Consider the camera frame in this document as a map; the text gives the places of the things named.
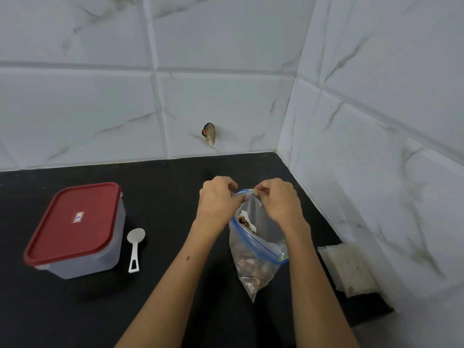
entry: plastic packet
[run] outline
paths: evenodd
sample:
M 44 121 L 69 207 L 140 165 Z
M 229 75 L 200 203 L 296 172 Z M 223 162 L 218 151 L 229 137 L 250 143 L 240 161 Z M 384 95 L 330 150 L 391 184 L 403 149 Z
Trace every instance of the plastic packet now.
M 252 302 L 257 292 L 274 277 L 280 265 L 288 259 L 285 236 L 279 225 L 270 219 L 253 189 L 244 189 L 238 194 L 248 194 L 229 222 L 229 246 L 240 281 Z M 256 233 L 242 225 L 237 215 L 245 210 Z

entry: kitchen counter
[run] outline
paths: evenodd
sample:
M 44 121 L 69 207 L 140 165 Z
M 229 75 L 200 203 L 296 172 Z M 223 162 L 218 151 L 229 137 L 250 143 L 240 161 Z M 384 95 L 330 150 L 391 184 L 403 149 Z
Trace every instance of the kitchen counter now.
M 195 218 L 198 192 L 216 175 L 231 176 L 240 189 L 275 177 L 290 181 L 315 246 L 341 242 L 275 153 L 3 172 L 1 346 L 113 347 L 181 249 Z M 121 186 L 126 209 L 119 263 L 69 280 L 27 266 L 23 252 L 53 195 L 66 187 L 107 181 Z M 126 235 L 136 227 L 145 230 L 146 238 L 139 245 L 140 272 L 129 274 L 131 244 Z M 200 278 L 183 346 L 293 345 L 288 263 L 253 304 L 237 278 L 228 240 L 226 227 Z M 350 299 L 336 294 L 351 326 L 391 312 L 378 294 Z

